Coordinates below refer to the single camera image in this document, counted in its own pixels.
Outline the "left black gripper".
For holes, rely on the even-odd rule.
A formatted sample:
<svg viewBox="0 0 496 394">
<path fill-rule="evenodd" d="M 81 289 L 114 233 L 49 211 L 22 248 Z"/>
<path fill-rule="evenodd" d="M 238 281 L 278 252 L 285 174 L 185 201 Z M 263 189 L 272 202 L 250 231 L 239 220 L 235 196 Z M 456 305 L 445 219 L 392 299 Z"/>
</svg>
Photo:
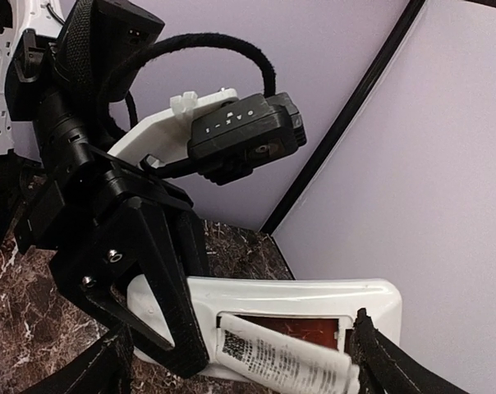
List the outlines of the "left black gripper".
<svg viewBox="0 0 496 394">
<path fill-rule="evenodd" d="M 87 144 L 45 163 L 48 178 L 15 228 L 19 251 L 53 250 L 64 297 L 190 378 L 209 364 L 190 277 L 210 275 L 203 223 L 187 194 Z"/>
</svg>

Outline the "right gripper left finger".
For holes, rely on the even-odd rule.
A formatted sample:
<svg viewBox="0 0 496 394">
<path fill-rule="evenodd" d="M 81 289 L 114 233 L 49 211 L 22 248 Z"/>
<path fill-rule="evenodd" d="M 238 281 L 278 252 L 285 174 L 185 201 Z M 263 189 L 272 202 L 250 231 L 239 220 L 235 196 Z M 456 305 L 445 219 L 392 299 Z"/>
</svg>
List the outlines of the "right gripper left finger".
<svg viewBox="0 0 496 394">
<path fill-rule="evenodd" d="M 133 341 L 125 324 L 111 328 L 56 373 L 25 390 L 27 394 L 130 393 Z"/>
</svg>

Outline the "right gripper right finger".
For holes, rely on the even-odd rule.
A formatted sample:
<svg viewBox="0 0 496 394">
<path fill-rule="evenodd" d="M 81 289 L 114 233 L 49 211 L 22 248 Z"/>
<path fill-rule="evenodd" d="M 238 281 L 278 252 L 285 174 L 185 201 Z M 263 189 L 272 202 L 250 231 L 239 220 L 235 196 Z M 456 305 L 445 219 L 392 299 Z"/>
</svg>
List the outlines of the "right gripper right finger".
<svg viewBox="0 0 496 394">
<path fill-rule="evenodd" d="M 374 326 L 365 309 L 357 311 L 349 351 L 360 369 L 360 393 L 467 394 L 412 359 Z"/>
</svg>

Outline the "white remote control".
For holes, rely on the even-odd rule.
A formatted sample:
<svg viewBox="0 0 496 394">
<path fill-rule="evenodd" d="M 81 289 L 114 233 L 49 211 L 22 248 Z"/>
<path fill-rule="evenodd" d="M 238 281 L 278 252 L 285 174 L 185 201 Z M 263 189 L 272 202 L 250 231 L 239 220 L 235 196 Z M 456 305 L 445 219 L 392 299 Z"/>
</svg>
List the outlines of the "white remote control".
<svg viewBox="0 0 496 394">
<path fill-rule="evenodd" d="M 365 309 L 374 326 L 395 344 L 400 341 L 402 297 L 380 279 L 270 281 L 190 277 L 192 304 L 209 352 L 202 375 L 252 381 L 216 359 L 218 329 L 224 314 L 234 315 L 289 337 L 349 355 L 357 311 Z"/>
</svg>

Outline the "white battery cover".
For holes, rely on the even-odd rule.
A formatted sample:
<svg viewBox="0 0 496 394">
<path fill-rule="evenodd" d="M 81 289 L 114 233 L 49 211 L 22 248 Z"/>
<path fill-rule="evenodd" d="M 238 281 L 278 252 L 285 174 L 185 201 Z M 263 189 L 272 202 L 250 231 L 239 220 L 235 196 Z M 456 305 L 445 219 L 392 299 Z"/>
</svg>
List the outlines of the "white battery cover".
<svg viewBox="0 0 496 394">
<path fill-rule="evenodd" d="M 230 314 L 220 318 L 216 359 L 280 393 L 357 393 L 361 388 L 360 367 L 349 355 Z"/>
</svg>

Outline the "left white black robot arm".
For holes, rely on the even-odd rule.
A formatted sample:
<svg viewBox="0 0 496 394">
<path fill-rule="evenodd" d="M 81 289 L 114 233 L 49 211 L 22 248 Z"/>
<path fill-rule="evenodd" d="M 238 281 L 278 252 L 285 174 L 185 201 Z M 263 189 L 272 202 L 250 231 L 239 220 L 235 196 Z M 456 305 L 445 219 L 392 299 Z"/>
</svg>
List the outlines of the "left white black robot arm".
<svg viewBox="0 0 496 394">
<path fill-rule="evenodd" d="M 79 1 L 57 36 L 25 27 L 11 48 L 10 118 L 34 125 L 47 179 L 16 225 L 20 252 L 51 250 L 61 295 L 189 378 L 209 353 L 187 278 L 208 267 L 190 197 L 109 153 L 122 137 L 108 114 L 135 71 L 120 64 L 149 47 L 164 23 L 128 1 Z"/>
</svg>

